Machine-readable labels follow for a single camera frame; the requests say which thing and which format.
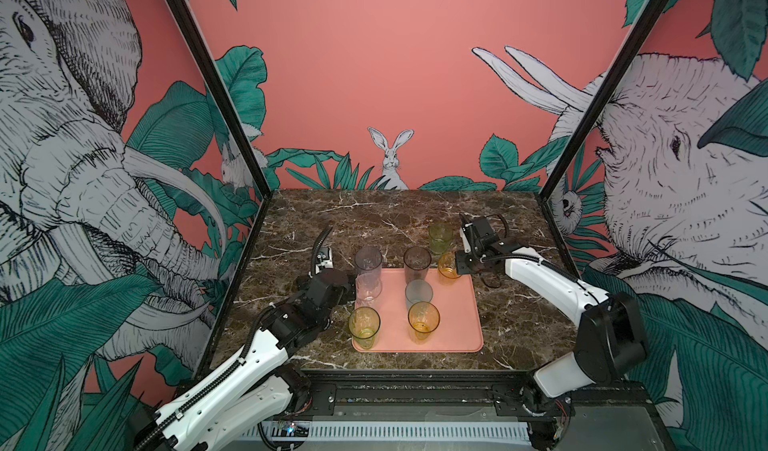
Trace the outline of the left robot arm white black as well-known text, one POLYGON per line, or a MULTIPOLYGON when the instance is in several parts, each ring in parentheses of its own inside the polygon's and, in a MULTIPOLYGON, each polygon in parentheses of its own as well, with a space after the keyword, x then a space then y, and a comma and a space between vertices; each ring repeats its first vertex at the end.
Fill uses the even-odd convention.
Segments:
POLYGON ((245 344, 190 390, 128 421, 134 450, 221 450, 245 431, 310 400, 309 379, 290 358, 354 300, 353 278, 324 269, 288 298, 264 308, 245 344))

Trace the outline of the tall yellow glass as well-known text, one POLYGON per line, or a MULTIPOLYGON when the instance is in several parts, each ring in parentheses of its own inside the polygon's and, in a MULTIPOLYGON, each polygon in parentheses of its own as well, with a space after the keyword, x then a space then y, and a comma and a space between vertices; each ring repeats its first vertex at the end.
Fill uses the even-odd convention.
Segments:
POLYGON ((439 327, 441 315, 431 302, 420 301, 409 308, 407 319, 410 338, 417 344, 424 344, 439 327))

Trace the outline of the light green glass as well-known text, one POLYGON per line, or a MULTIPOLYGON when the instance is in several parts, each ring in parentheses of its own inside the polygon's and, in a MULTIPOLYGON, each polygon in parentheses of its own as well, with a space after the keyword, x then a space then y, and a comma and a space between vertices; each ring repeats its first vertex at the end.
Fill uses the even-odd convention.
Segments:
POLYGON ((428 226, 429 249, 434 255, 448 252, 454 241, 454 227, 447 222, 435 222, 428 226))
POLYGON ((381 318, 371 307, 359 307, 348 318, 348 330, 363 350, 371 350, 381 329, 381 318))

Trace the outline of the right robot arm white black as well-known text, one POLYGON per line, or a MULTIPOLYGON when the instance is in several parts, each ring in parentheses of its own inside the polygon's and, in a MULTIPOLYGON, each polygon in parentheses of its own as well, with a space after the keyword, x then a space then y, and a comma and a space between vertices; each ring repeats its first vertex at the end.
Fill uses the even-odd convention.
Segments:
POLYGON ((460 216, 463 249, 455 254, 457 273, 504 274, 543 297, 577 327, 575 346, 534 371, 520 390, 532 413, 577 389, 608 385, 649 356, 637 299, 575 277, 531 247, 500 236, 486 216, 460 216))

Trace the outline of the clear short glass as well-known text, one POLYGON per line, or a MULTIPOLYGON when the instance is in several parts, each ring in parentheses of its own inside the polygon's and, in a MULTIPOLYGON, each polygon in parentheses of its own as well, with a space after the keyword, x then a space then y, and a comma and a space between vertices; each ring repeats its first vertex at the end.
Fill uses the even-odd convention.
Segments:
POLYGON ((355 282, 355 307, 372 307, 382 293, 383 284, 380 277, 358 276, 355 282))

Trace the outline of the orange yellow glass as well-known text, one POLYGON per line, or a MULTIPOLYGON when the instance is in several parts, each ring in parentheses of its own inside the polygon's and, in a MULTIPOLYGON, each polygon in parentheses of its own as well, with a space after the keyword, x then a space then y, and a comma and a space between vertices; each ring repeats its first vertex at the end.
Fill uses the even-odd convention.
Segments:
POLYGON ((444 285, 452 284, 460 278, 454 251, 448 251, 440 256, 437 261, 437 270, 440 282, 444 285))

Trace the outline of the clear bluish tall glass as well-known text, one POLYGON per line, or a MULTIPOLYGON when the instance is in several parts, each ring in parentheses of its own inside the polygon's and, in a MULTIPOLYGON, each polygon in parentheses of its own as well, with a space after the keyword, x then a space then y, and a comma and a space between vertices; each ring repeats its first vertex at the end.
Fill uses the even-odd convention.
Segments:
POLYGON ((355 255, 356 287, 366 296, 375 295, 381 288, 383 256, 376 246, 364 246, 355 255))

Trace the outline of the pink square tray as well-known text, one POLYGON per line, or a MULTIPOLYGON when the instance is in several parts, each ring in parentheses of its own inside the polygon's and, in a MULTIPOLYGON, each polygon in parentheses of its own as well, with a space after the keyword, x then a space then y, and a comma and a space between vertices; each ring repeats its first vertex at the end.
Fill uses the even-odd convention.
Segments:
POLYGON ((483 347, 483 335, 472 278, 450 279, 435 268, 426 282, 433 289, 432 304, 440 313, 436 331, 418 340, 408 322, 405 273, 402 268, 381 272, 383 291, 371 302, 381 318, 370 353, 474 353, 483 347))

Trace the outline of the dark brown glass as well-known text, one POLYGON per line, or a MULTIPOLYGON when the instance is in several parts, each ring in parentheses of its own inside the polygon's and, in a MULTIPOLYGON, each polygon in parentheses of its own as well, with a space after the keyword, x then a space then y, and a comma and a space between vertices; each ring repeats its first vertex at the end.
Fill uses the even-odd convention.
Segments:
POLYGON ((413 246, 403 255, 404 273, 407 284, 425 280, 431 266, 432 256, 428 248, 413 246))

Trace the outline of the frosted teal glass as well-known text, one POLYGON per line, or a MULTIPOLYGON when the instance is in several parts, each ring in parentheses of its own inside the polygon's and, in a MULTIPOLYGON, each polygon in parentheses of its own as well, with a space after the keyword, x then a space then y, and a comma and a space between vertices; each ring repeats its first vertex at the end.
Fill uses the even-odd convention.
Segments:
POLYGON ((431 302, 433 296, 433 288, 425 280, 413 280, 405 288, 405 299, 408 308, 420 302, 431 302))

